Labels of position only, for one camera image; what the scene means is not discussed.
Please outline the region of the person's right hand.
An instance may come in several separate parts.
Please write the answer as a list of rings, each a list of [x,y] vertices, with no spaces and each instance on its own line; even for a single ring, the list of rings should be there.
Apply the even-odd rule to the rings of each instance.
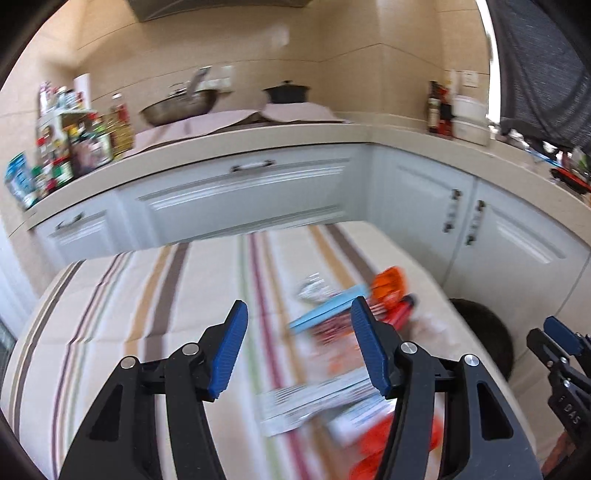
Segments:
[[[555,446],[542,465],[541,472],[547,478],[558,466],[566,460],[576,449],[576,446],[569,434],[564,431],[558,438]]]

